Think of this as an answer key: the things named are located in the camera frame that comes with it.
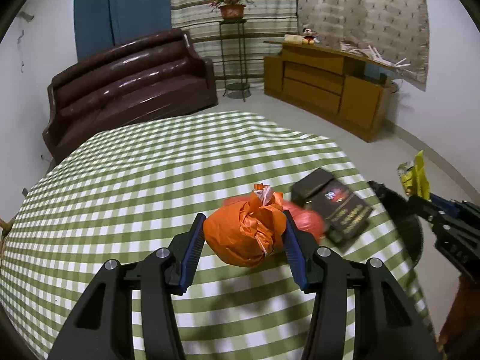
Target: wooden cabinet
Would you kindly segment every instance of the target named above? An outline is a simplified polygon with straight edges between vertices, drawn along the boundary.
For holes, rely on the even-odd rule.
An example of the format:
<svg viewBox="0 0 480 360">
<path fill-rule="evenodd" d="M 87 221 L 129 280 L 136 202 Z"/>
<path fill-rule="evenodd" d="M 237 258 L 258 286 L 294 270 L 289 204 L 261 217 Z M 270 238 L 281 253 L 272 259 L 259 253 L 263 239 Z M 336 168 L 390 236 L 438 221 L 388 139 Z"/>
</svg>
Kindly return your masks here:
<svg viewBox="0 0 480 360">
<path fill-rule="evenodd" d="M 367 142 L 373 140 L 385 116 L 389 81 L 364 77 L 363 57 L 325 47 L 278 44 L 282 54 L 264 59 L 265 94 L 317 114 Z"/>
</svg>

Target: mickey mouse plush toy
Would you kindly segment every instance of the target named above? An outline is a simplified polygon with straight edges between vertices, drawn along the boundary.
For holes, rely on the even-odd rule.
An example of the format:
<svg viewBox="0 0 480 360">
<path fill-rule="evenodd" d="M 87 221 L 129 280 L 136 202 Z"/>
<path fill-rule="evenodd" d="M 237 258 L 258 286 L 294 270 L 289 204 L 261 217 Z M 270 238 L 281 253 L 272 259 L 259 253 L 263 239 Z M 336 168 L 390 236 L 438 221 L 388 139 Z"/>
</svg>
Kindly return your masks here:
<svg viewBox="0 0 480 360">
<path fill-rule="evenodd" d="M 311 30 L 310 28 L 303 29 L 303 44 L 314 44 L 315 43 L 315 35 L 316 32 Z"/>
</svg>

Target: patterned curtain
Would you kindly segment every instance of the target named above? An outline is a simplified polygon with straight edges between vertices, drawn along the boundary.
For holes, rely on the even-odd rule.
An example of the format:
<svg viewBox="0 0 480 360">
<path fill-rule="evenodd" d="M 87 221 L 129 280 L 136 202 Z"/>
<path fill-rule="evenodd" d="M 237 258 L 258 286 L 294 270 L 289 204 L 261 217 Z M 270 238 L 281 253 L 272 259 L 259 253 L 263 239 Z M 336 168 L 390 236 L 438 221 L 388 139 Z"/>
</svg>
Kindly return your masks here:
<svg viewBox="0 0 480 360">
<path fill-rule="evenodd" d="M 200 56 L 213 59 L 217 87 L 223 87 L 222 54 L 218 22 L 220 12 L 211 12 L 212 0 L 170 0 L 172 27 L 190 31 L 195 50 Z M 281 40 L 286 33 L 297 31 L 297 0 L 253 0 L 254 4 L 245 9 L 245 36 L 249 81 L 263 81 L 263 56 L 279 51 L 275 45 L 265 44 L 264 40 Z M 236 36 L 236 25 L 222 26 L 222 33 L 232 38 Z M 224 41 L 225 60 L 238 59 L 236 38 Z M 238 62 L 225 65 L 228 79 L 239 77 Z"/>
<path fill-rule="evenodd" d="M 322 44 L 349 50 L 376 47 L 387 61 L 405 58 L 402 76 L 425 84 L 429 26 L 426 0 L 298 0 L 298 27 Z"/>
</svg>

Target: blue curtain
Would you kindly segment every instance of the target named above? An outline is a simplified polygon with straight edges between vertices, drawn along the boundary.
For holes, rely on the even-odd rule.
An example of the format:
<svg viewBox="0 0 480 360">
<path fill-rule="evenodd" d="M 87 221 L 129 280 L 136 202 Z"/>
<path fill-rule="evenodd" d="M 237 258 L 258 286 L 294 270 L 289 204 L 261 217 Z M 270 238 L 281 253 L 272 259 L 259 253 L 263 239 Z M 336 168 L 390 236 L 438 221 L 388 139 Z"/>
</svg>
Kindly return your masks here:
<svg viewBox="0 0 480 360">
<path fill-rule="evenodd" d="M 170 0 L 74 0 L 78 60 L 171 28 Z"/>
<path fill-rule="evenodd" d="M 171 28 L 170 0 L 110 0 L 115 44 Z"/>
<path fill-rule="evenodd" d="M 114 46 L 109 0 L 73 0 L 78 60 Z"/>
</svg>

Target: metal screw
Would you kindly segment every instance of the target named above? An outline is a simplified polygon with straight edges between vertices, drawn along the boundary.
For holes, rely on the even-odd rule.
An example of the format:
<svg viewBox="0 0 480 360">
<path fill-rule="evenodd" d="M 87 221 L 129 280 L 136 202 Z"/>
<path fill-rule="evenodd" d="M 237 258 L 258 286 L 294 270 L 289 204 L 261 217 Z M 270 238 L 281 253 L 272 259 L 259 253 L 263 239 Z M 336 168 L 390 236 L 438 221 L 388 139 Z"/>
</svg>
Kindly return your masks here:
<svg viewBox="0 0 480 360">
<path fill-rule="evenodd" d="M 381 259 L 374 257 L 370 259 L 370 265 L 375 268 L 380 268 L 383 265 L 383 262 Z"/>
<path fill-rule="evenodd" d="M 111 271 L 112 269 L 117 268 L 117 262 L 114 259 L 109 259 L 105 263 L 105 268 L 108 269 L 109 271 Z"/>
<path fill-rule="evenodd" d="M 165 257 L 170 256 L 170 251 L 166 247 L 162 247 L 161 249 L 158 249 L 155 254 L 157 257 L 164 259 Z"/>
<path fill-rule="evenodd" d="M 317 249 L 317 253 L 319 256 L 322 256 L 322 257 L 328 257 L 330 256 L 330 254 L 332 254 L 330 249 L 328 249 L 327 247 L 319 247 Z"/>
</svg>

